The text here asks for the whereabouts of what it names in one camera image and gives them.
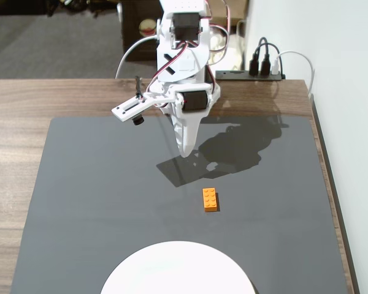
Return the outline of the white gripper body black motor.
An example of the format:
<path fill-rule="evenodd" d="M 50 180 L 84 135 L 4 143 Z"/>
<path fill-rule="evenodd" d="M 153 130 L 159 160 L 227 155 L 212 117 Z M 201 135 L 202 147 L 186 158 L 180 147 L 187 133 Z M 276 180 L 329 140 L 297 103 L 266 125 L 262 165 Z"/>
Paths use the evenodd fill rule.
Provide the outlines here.
<path fill-rule="evenodd" d="M 195 112 L 207 112 L 220 98 L 219 85 L 209 83 L 172 84 L 168 87 L 166 96 L 173 97 L 173 102 L 168 102 L 164 107 L 164 113 L 181 117 L 183 114 Z"/>

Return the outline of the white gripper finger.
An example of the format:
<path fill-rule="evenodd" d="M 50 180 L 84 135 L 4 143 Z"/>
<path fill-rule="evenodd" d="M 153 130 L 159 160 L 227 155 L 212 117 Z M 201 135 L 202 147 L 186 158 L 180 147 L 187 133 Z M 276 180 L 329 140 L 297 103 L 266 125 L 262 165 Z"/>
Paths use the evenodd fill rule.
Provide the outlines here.
<path fill-rule="evenodd" d="M 175 141 L 177 144 L 178 151 L 183 157 L 183 124 L 180 119 L 175 116 L 171 116 L 172 125 L 174 128 Z"/>
<path fill-rule="evenodd" d="M 186 116 L 183 120 L 181 156 L 188 157 L 194 149 L 203 116 Z"/>

